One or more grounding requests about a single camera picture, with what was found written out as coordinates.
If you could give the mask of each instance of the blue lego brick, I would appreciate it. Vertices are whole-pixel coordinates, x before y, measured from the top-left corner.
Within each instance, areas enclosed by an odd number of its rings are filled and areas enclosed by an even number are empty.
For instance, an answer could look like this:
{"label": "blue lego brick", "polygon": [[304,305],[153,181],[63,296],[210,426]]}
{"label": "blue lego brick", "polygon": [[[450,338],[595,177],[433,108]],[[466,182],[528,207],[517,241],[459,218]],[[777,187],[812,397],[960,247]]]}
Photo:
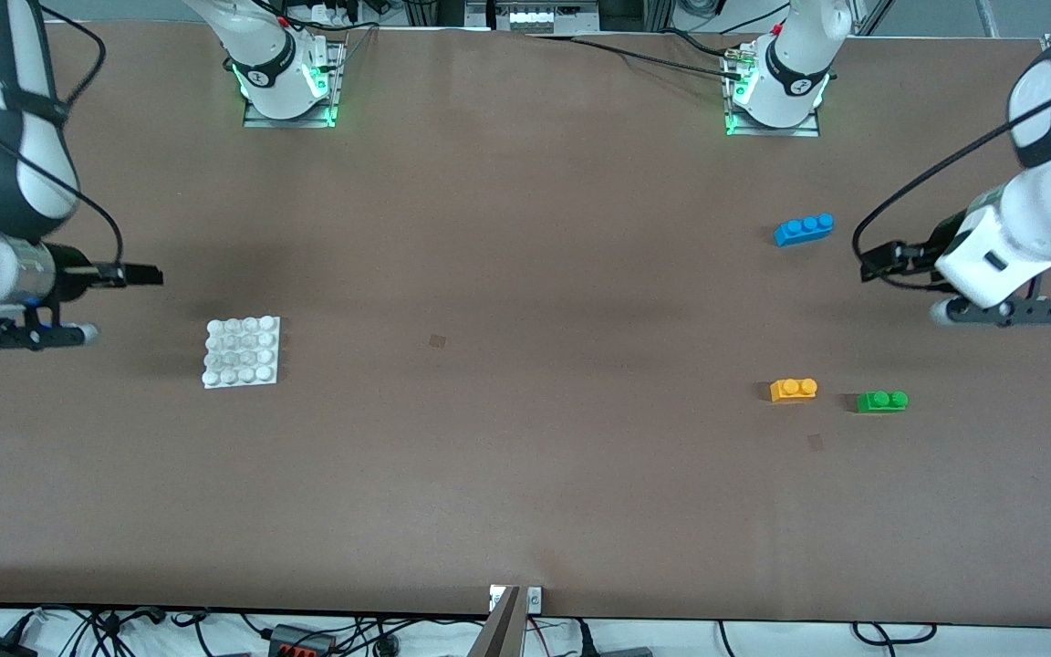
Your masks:
{"label": "blue lego brick", "polygon": [[772,232],[772,240],[777,241],[777,246],[800,245],[801,242],[812,242],[829,235],[833,229],[833,217],[829,213],[821,212],[818,217],[806,217],[805,219],[791,219],[784,224],[778,225]]}

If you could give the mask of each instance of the green lego brick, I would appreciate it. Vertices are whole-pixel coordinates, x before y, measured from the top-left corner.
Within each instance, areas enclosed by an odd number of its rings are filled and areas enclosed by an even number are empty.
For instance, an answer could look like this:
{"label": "green lego brick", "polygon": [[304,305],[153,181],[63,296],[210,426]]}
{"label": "green lego brick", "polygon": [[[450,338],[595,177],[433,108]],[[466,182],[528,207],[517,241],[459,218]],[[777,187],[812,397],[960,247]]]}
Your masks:
{"label": "green lego brick", "polygon": [[904,391],[872,391],[859,395],[859,412],[906,411],[908,396]]}

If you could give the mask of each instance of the brown table surface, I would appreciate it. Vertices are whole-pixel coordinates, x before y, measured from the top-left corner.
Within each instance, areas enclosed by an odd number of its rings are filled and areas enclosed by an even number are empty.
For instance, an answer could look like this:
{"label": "brown table surface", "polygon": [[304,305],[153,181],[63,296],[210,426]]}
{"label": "brown table surface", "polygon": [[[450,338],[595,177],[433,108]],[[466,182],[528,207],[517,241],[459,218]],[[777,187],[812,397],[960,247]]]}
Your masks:
{"label": "brown table surface", "polygon": [[[851,41],[823,136],[772,139],[703,76],[463,32],[376,35],[338,128],[244,129],[204,25],[99,28],[71,152],[167,284],[0,353],[0,601],[1051,624],[1051,328],[937,328],[849,249],[1035,42]],[[92,47],[53,33],[67,88]],[[867,243],[1014,171],[1001,141]],[[111,249],[87,209],[58,241]],[[202,390],[207,321],[266,313],[281,382]],[[880,388],[909,411],[849,411]]]}

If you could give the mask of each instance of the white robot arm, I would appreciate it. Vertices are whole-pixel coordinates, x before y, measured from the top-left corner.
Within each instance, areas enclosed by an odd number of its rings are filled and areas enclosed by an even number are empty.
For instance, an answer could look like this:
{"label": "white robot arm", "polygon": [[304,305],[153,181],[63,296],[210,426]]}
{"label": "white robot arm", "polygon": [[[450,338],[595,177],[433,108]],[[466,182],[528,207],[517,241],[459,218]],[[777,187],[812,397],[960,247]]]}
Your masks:
{"label": "white robot arm", "polygon": [[[96,328],[63,324],[59,305],[89,287],[163,283],[157,267],[120,258],[92,263],[70,246],[42,242],[80,198],[63,142],[67,111],[55,95],[37,1],[0,0],[0,349],[90,344]],[[41,308],[50,321],[40,321]]]}
{"label": "white robot arm", "polygon": [[280,23],[247,0],[183,0],[218,34],[246,99],[263,116],[291,120],[329,96],[327,38]]}
{"label": "white robot arm", "polygon": [[[1051,46],[1021,75],[1008,101],[1025,170],[942,222],[929,241],[889,242],[863,253],[864,282],[931,273],[933,286],[921,288],[961,294],[931,309],[940,323],[1051,324],[1051,300],[1039,288],[1051,267],[1051,107],[1031,115],[1050,103]],[[1026,283],[1029,292],[1016,295]]]}
{"label": "white robot arm", "polygon": [[771,128],[799,125],[821,102],[852,24],[847,0],[792,0],[780,29],[742,46],[757,58],[734,103]]}

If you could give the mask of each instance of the yellow lego brick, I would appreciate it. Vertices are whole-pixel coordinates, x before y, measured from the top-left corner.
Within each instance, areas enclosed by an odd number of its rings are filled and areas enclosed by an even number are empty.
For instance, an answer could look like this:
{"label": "yellow lego brick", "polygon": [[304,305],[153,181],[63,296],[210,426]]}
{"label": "yellow lego brick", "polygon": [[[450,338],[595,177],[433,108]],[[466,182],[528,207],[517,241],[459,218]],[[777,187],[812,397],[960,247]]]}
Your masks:
{"label": "yellow lego brick", "polygon": [[818,382],[812,378],[780,378],[768,387],[772,401],[792,401],[818,396]]}

